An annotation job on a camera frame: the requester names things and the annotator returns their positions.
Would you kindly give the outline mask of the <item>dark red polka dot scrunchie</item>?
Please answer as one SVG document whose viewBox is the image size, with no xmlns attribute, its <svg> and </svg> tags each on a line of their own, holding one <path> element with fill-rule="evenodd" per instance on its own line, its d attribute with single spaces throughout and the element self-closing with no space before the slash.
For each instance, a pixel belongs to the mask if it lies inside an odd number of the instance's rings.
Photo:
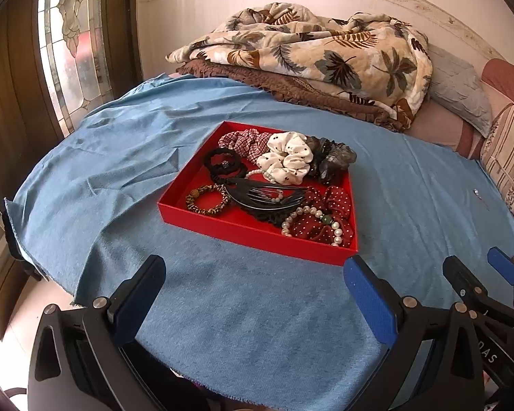
<svg viewBox="0 0 514 411">
<path fill-rule="evenodd" d="M 355 237 L 350 220 L 352 207 L 350 194 L 342 187 L 331 186 L 325 191 L 310 187 L 303 205 L 282 224 L 282 234 L 331 247 L 348 248 Z"/>
</svg>

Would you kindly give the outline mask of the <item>white polka dot scrunchie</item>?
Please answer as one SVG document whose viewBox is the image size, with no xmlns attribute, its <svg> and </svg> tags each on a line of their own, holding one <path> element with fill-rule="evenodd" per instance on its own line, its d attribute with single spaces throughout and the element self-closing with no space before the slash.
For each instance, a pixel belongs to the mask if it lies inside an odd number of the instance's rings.
<svg viewBox="0 0 514 411">
<path fill-rule="evenodd" d="M 257 159 L 257 167 L 269 182 L 299 186 L 310 171 L 314 155 L 306 143 L 307 137 L 298 132 L 274 133 L 265 152 Z"/>
</svg>

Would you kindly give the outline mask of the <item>black hair claw comb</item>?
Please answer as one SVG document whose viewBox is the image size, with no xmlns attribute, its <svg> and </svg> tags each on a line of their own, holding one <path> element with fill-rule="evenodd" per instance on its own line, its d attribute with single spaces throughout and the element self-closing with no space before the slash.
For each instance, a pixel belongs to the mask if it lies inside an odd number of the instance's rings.
<svg viewBox="0 0 514 411">
<path fill-rule="evenodd" d="M 230 178 L 223 184 L 227 195 L 258 221 L 281 224 L 303 205 L 306 187 L 288 187 L 249 179 Z"/>
</svg>

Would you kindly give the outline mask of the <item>black scrunchie with bead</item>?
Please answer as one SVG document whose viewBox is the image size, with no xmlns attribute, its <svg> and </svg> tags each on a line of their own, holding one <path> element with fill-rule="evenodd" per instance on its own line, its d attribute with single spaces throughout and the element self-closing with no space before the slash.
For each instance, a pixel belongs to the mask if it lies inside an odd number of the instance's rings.
<svg viewBox="0 0 514 411">
<path fill-rule="evenodd" d="M 248 167 L 233 149 L 218 148 L 206 154 L 203 164 L 216 184 L 227 182 L 231 178 L 244 178 Z"/>
</svg>

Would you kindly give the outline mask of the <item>red jewelry tray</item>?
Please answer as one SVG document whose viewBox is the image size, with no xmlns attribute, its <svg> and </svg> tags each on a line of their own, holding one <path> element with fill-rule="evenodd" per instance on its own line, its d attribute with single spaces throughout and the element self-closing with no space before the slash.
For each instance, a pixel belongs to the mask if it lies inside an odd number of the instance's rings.
<svg viewBox="0 0 514 411">
<path fill-rule="evenodd" d="M 207 136 L 159 198 L 158 209 L 163 222 L 208 237 L 317 263 L 342 266 L 346 259 L 358 254 L 358 236 L 353 236 L 348 245 L 340 248 L 286 238 L 277 227 L 258 221 L 234 202 L 217 215 L 207 216 L 186 209 L 185 198 L 189 192 L 211 183 L 209 171 L 204 166 L 205 156 L 217 147 L 221 136 L 249 127 L 245 123 L 224 121 Z"/>
</svg>

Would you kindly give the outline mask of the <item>small silver pin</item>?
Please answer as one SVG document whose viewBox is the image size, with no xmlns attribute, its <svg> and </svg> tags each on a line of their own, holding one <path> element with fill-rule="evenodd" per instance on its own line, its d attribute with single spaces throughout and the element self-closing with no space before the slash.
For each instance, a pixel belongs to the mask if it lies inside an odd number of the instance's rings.
<svg viewBox="0 0 514 411">
<path fill-rule="evenodd" d="M 478 200 L 484 205 L 484 207 L 488 210 L 488 204 L 486 203 L 486 201 L 483 199 L 483 197 L 481 196 L 479 190 L 477 188 L 474 188 L 473 189 L 473 193 L 475 194 L 475 196 L 478 198 Z"/>
</svg>

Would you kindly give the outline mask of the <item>striped floral pillow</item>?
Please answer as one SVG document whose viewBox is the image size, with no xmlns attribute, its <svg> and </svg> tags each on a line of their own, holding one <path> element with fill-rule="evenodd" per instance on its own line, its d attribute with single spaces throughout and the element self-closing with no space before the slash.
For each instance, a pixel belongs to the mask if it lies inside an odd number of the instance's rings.
<svg viewBox="0 0 514 411">
<path fill-rule="evenodd" d="M 480 161 L 514 216 L 514 105 L 508 105 L 492 124 Z"/>
</svg>

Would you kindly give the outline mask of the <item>light blue cloth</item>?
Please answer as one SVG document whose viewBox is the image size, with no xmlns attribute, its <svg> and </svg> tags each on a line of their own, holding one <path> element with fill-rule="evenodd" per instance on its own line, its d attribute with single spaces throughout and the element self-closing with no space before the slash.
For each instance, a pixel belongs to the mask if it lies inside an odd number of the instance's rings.
<svg viewBox="0 0 514 411">
<path fill-rule="evenodd" d="M 77 304 L 110 294 L 157 254 L 167 280 L 137 337 L 155 358 L 242 401 L 345 408 L 381 345 L 342 268 L 206 237 L 159 214 L 168 184 L 224 121 L 353 149 L 359 252 L 397 292 L 452 305 L 442 263 L 455 255 L 493 298 L 512 302 L 487 253 L 514 255 L 514 216 L 478 162 L 226 78 L 159 76 L 89 114 L 6 205 L 24 254 Z"/>
</svg>

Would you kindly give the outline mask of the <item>pink striped bed sheet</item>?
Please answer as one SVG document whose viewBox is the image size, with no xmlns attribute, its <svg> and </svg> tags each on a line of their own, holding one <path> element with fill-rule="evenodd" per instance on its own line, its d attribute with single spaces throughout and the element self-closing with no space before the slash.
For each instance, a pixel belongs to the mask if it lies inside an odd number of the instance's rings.
<svg viewBox="0 0 514 411">
<path fill-rule="evenodd" d="M 514 65 L 499 59 L 490 60 L 482 70 L 480 85 L 484 90 L 493 120 L 514 107 Z M 425 102 L 406 135 L 433 143 L 477 160 L 485 141 L 475 127 L 433 100 Z"/>
</svg>

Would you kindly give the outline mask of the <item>grey quilted pillow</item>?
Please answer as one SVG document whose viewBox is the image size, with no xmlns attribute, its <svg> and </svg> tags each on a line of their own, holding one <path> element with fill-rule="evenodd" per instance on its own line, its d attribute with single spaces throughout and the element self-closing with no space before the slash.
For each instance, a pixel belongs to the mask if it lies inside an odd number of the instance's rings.
<svg viewBox="0 0 514 411">
<path fill-rule="evenodd" d="M 434 45 L 429 45 L 428 54 L 433 62 L 431 98 L 470 123 L 486 138 L 493 115 L 475 67 Z"/>
</svg>

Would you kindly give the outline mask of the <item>brown ruffled blanket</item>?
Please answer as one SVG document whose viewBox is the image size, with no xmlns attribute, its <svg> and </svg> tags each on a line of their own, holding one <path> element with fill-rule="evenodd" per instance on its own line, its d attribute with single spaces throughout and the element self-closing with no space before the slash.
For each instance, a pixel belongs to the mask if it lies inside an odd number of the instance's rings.
<svg viewBox="0 0 514 411">
<path fill-rule="evenodd" d="M 281 102 L 327 110 L 363 122 L 373 123 L 397 133 L 402 133 L 410 126 L 409 118 L 405 114 L 402 115 L 402 121 L 394 120 L 384 108 L 362 98 L 350 96 L 346 99 L 332 96 L 314 88 L 307 80 L 299 77 L 217 64 L 203 59 L 190 60 L 181 65 L 176 72 L 181 75 L 192 74 L 198 78 L 229 78 L 262 89 Z"/>
</svg>

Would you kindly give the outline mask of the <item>grey brown sheer scrunchie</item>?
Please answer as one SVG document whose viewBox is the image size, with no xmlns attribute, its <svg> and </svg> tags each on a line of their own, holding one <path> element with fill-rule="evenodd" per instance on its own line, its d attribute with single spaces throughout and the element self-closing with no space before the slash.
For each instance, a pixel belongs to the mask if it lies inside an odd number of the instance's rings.
<svg viewBox="0 0 514 411">
<path fill-rule="evenodd" d="M 326 137 L 308 136 L 306 145 L 313 154 L 307 176 L 323 185 L 333 182 L 357 159 L 356 153 L 348 145 Z"/>
</svg>

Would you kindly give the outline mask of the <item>floral leaf print blanket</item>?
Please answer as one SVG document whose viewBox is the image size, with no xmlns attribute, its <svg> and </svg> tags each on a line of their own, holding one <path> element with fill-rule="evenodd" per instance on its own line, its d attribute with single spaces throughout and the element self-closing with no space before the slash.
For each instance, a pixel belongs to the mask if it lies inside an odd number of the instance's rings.
<svg viewBox="0 0 514 411">
<path fill-rule="evenodd" d="M 289 3 L 244 9 L 166 59 L 303 78 L 329 95 L 384 108 L 394 120 L 405 114 L 410 125 L 433 74 L 425 35 L 404 21 L 362 12 L 341 21 Z"/>
</svg>

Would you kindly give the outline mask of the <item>red white checkered scrunchie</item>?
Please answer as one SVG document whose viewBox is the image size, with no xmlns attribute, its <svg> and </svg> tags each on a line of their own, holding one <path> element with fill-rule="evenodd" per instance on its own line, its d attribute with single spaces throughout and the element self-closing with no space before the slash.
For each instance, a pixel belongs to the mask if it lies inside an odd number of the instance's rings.
<svg viewBox="0 0 514 411">
<path fill-rule="evenodd" d="M 244 158 L 252 164 L 257 164 L 258 158 L 268 152 L 267 143 L 271 135 L 271 133 L 260 133 L 255 128 L 233 131 L 219 139 L 218 147 L 231 149 L 240 158 Z"/>
</svg>

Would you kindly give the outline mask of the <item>stained glass window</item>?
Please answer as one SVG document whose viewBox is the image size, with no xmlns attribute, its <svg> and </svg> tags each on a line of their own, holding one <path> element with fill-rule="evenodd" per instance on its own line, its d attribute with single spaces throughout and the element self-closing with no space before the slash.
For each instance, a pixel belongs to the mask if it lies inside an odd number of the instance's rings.
<svg viewBox="0 0 514 411">
<path fill-rule="evenodd" d="M 102 26 L 102 0 L 38 0 L 39 53 L 64 136 L 113 98 Z"/>
</svg>

